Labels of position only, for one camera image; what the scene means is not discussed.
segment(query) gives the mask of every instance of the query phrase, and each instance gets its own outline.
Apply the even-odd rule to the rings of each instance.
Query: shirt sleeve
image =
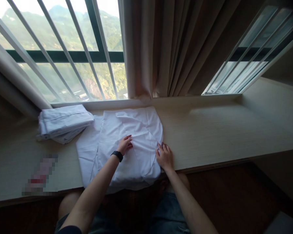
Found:
[[[77,226],[66,226],[58,234],[81,234],[81,230]]]

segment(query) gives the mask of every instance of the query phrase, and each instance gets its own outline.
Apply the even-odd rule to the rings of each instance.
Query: denim shorts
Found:
[[[69,214],[63,216],[56,224],[54,233],[57,234]],[[123,233],[107,217],[102,207],[97,211],[89,230],[90,234]],[[164,192],[162,199],[148,223],[145,233],[190,233],[186,220],[181,212],[176,195]]]

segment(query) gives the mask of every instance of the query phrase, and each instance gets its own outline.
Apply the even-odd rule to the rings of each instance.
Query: sky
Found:
[[[31,12],[39,15],[43,15],[43,12],[35,0],[13,0],[17,8],[21,12]],[[103,10],[110,15],[119,17],[118,1],[117,0],[97,0],[100,10]],[[43,0],[47,10],[50,10],[55,5],[60,5],[67,8],[65,0]],[[71,0],[74,11],[82,13],[87,12],[85,1],[83,0]],[[10,4],[6,0],[0,0],[0,18],[4,15],[6,10],[11,8]]]

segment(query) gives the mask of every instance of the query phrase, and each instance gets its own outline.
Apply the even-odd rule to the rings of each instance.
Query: wooden floor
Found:
[[[219,233],[263,233],[279,211],[293,207],[263,183],[247,164],[188,175],[191,192]],[[141,230],[158,201],[161,183],[138,191],[123,190],[105,200],[126,233]],[[0,233],[53,233],[62,198],[0,208]]]

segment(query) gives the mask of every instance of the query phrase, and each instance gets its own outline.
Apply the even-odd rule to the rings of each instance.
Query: window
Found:
[[[293,40],[293,10],[266,6],[202,95],[239,93]]]
[[[2,0],[0,44],[50,103],[127,98],[117,0]]]

